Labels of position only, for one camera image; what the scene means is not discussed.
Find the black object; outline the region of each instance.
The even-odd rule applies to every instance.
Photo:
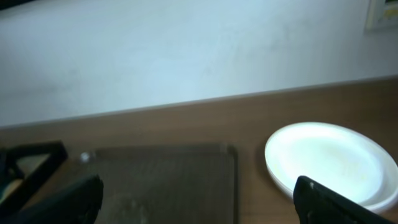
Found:
[[[0,223],[93,224],[101,209],[103,188],[98,176],[89,177]]]
[[[301,224],[392,224],[306,176],[298,177],[293,201]]]
[[[29,176],[18,168],[18,159],[29,156],[47,154],[49,157]],[[44,182],[67,159],[67,152],[60,141],[40,144],[27,144],[0,152],[0,186],[4,188],[14,179],[23,179],[5,201],[0,203],[0,218],[18,212]]]
[[[1,0],[0,1],[0,10],[18,6],[20,4],[24,4],[27,2],[31,2],[31,1],[35,1],[35,0]]]

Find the wall outlet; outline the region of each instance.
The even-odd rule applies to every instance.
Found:
[[[398,0],[371,0],[366,28],[368,30],[398,25]]]

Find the white wall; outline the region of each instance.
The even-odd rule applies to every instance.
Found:
[[[398,73],[365,0],[40,0],[0,11],[0,126]]]

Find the white plate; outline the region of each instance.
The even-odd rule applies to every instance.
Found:
[[[297,123],[276,131],[266,144],[268,171],[289,197],[297,177],[307,177],[380,213],[398,200],[398,167],[366,136],[341,126]]]

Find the brown tabletop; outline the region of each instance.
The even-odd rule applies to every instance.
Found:
[[[0,142],[13,146],[61,139],[72,159],[51,183],[62,178],[73,158],[96,148],[227,142],[239,154],[241,223],[298,223],[292,201],[267,174],[268,137],[291,123],[333,123],[375,140],[397,161],[397,98],[398,78],[394,77],[7,128],[0,130]],[[35,199],[43,194],[39,192]],[[383,216],[398,222],[398,207]]]

